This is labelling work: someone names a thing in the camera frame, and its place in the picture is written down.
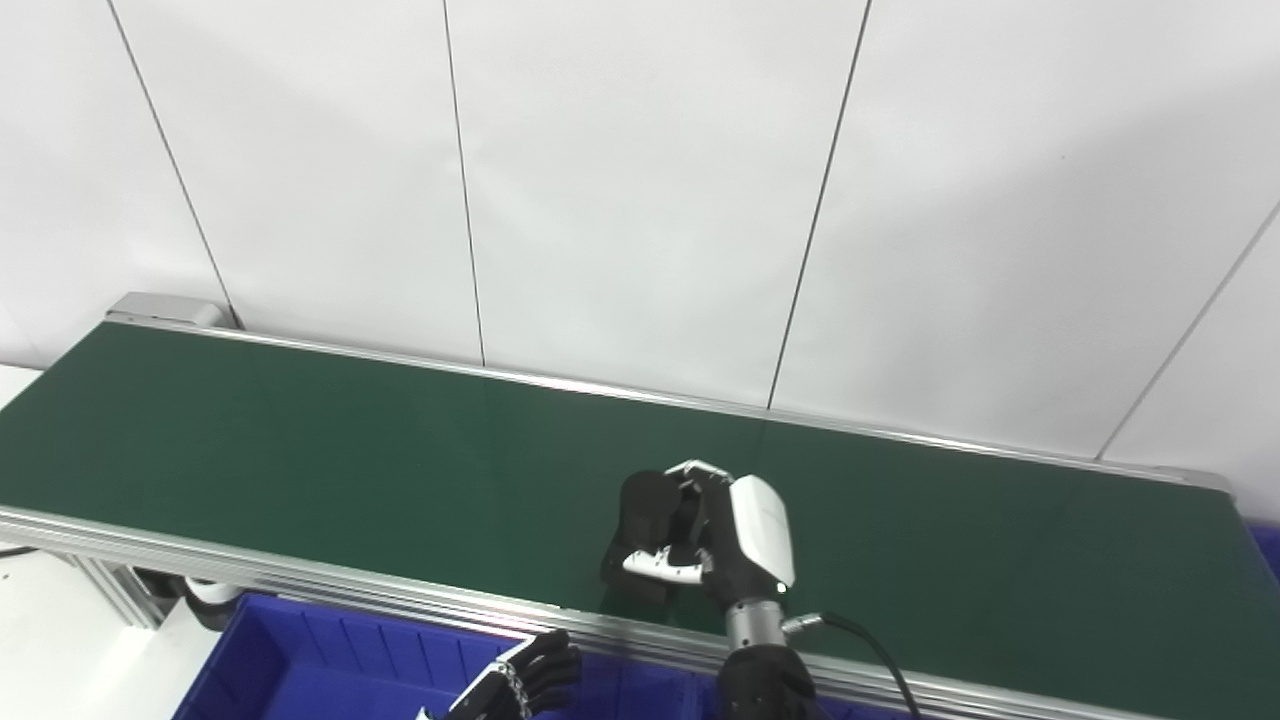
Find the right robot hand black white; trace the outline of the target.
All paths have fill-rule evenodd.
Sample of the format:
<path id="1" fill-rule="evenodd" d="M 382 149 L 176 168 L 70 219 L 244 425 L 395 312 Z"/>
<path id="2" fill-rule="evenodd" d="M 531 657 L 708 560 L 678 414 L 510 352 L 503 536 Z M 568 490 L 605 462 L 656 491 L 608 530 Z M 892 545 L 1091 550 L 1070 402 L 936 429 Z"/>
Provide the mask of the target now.
<path id="1" fill-rule="evenodd" d="M 681 585 L 703 588 L 722 610 L 777 600 L 796 579 L 785 502 L 760 477 L 696 459 L 636 471 L 621 487 L 600 578 L 654 603 Z"/>

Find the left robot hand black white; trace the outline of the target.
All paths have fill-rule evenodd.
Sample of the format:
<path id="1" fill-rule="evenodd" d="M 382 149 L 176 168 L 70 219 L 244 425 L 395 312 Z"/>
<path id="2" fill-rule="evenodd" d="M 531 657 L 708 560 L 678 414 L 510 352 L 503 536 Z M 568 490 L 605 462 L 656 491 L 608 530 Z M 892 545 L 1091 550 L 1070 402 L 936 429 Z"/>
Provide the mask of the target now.
<path id="1" fill-rule="evenodd" d="M 443 719 L 535 719 L 570 706 L 582 655 L 566 630 L 536 634 L 490 661 Z"/>

